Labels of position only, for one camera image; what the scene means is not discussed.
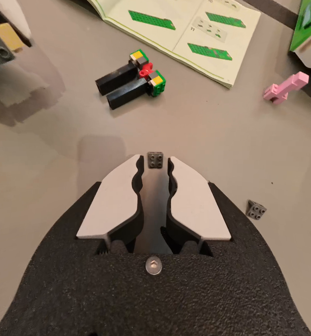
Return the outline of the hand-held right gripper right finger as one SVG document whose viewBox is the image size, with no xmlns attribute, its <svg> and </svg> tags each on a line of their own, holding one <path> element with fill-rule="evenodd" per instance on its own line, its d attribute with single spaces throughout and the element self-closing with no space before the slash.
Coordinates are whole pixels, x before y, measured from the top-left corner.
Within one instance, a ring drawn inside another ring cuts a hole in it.
<svg viewBox="0 0 311 336">
<path fill-rule="evenodd" d="M 168 158 L 167 173 L 166 242 L 172 252 L 212 254 L 208 241 L 230 241 L 210 183 L 174 156 Z"/>
</svg>

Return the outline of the pink brick figure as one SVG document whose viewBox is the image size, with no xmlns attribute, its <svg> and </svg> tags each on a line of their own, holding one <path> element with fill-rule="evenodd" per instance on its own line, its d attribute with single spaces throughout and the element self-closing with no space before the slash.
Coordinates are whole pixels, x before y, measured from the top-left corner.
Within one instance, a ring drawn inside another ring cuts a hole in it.
<svg viewBox="0 0 311 336">
<path fill-rule="evenodd" d="M 269 100 L 273 104 L 281 104 L 288 98 L 288 94 L 292 91 L 299 91 L 309 82 L 309 75 L 298 72 L 291 75 L 281 84 L 272 84 L 263 92 L 263 99 Z"/>
</svg>

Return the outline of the small dark grey brick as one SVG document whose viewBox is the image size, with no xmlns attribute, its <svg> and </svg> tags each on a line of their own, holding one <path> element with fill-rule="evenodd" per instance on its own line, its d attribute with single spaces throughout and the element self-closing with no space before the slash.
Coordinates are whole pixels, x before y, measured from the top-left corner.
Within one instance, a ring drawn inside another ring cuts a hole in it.
<svg viewBox="0 0 311 336">
<path fill-rule="evenodd" d="M 148 152 L 147 164 L 149 169 L 162 169 L 163 167 L 163 153 L 162 152 Z"/>
<path fill-rule="evenodd" d="M 254 220 L 260 220 L 262 216 L 266 213 L 267 208 L 265 208 L 263 205 L 258 204 L 257 202 L 254 202 L 252 200 L 247 201 L 247 207 L 246 207 L 246 216 L 254 219 Z"/>
</svg>

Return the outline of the brick instruction booklet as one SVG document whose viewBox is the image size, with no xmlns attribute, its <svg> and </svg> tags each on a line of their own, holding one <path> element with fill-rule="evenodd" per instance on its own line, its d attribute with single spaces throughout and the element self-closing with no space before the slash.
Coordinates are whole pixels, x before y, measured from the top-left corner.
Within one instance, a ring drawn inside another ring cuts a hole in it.
<svg viewBox="0 0 311 336">
<path fill-rule="evenodd" d="M 89 0 L 101 19 L 231 88 L 261 13 L 236 1 Z"/>
</svg>

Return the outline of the black green red brick assembly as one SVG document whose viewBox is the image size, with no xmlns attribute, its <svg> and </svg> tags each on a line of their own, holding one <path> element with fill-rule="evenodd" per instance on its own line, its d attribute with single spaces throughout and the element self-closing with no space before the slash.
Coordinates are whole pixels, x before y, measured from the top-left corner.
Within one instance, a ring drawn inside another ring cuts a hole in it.
<svg viewBox="0 0 311 336">
<path fill-rule="evenodd" d="M 129 55 L 126 65 L 98 78 L 95 84 L 111 110 L 115 110 L 144 94 L 158 97 L 165 90 L 166 79 L 138 49 Z"/>
</svg>

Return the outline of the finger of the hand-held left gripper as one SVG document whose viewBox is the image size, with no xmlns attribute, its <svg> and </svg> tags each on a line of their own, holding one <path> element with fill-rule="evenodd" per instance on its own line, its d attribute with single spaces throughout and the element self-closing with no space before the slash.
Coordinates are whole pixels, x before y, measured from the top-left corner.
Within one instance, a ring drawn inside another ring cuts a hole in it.
<svg viewBox="0 0 311 336">
<path fill-rule="evenodd" d="M 19 65 L 6 64 L 0 67 L 0 102 L 6 107 L 22 103 L 33 92 L 48 87 L 49 84 L 39 75 Z"/>
<path fill-rule="evenodd" d="M 21 41 L 32 47 L 32 34 L 18 1 L 0 0 L 0 24 L 2 23 L 8 23 Z"/>
</svg>

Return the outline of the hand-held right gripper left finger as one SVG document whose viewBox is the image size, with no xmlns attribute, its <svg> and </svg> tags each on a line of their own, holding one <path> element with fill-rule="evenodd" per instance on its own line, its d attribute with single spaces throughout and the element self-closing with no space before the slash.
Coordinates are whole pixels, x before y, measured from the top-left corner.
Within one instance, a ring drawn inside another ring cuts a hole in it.
<svg viewBox="0 0 311 336">
<path fill-rule="evenodd" d="M 107 254 L 114 241 L 133 252 L 144 226 L 140 191 L 144 156 L 134 155 L 112 170 L 100 183 L 76 234 L 78 239 L 98 239 L 97 254 Z"/>
</svg>

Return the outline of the green cardboard toy box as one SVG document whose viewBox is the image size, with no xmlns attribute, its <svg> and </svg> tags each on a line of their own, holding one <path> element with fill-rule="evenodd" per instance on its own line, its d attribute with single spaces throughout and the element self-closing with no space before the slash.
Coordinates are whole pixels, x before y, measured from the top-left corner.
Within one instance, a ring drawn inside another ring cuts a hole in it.
<svg viewBox="0 0 311 336">
<path fill-rule="evenodd" d="M 311 69 L 311 0 L 301 1 L 289 50 Z"/>
</svg>

